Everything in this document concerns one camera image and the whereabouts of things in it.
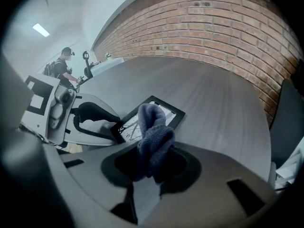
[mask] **white wall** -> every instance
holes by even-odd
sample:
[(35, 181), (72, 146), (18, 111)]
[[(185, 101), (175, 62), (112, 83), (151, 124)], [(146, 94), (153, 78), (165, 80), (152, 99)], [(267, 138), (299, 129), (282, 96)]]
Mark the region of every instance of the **white wall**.
[(90, 48), (104, 29), (135, 0), (84, 0), (82, 24)]
[(11, 56), (11, 52), (7, 53), (10, 55), (7, 57), (8, 61), (23, 79), (26, 79), (31, 73), (41, 73), (47, 63), (55, 61), (60, 56), (61, 50), (64, 47), (71, 47), (75, 52), (75, 56), (72, 56), (72, 61), (68, 61), (67, 65), (72, 67), (72, 75), (76, 78), (84, 76), (86, 63), (82, 58), (82, 53), (85, 50), (89, 53), (89, 62), (96, 62), (95, 55), (89, 50), (80, 25), (63, 30), (46, 39), (48, 40), (47, 43), (39, 50), (25, 54), (16, 54), (13, 57)]

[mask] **white machine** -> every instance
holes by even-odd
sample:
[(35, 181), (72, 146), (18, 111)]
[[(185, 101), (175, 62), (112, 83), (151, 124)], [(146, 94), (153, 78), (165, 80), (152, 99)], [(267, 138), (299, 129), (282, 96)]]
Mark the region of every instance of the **white machine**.
[(94, 95), (76, 93), (43, 74), (30, 75), (25, 83), (33, 91), (21, 124), (44, 141), (64, 146), (68, 143), (110, 146), (116, 143), (109, 122), (120, 118)]

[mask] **ceiling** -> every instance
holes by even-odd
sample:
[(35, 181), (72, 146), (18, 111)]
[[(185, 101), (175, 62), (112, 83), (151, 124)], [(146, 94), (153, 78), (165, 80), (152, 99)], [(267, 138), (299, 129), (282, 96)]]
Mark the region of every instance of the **ceiling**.
[[(60, 30), (81, 23), (84, 0), (27, 0), (19, 7), (2, 44), (9, 59), (16, 53), (26, 54), (48, 43)], [(32, 27), (39, 23), (50, 36), (45, 38)]]

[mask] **ceiling light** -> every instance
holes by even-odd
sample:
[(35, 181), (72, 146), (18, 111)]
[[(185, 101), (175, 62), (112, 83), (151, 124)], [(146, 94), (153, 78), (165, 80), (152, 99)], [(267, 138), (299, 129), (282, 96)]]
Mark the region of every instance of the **ceiling light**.
[(49, 33), (45, 29), (43, 29), (43, 27), (41, 25), (39, 25), (38, 23), (33, 26), (33, 29), (36, 30), (36, 31), (38, 31), (44, 37), (48, 37), (49, 36)]

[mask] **black chair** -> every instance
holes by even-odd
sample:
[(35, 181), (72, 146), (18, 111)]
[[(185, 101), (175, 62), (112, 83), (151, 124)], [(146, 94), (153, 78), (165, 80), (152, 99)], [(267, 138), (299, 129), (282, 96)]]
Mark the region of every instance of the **black chair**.
[(274, 120), (270, 126), (271, 170), (269, 182), (274, 184), (280, 168), (304, 137), (304, 100), (293, 84), (282, 83)]

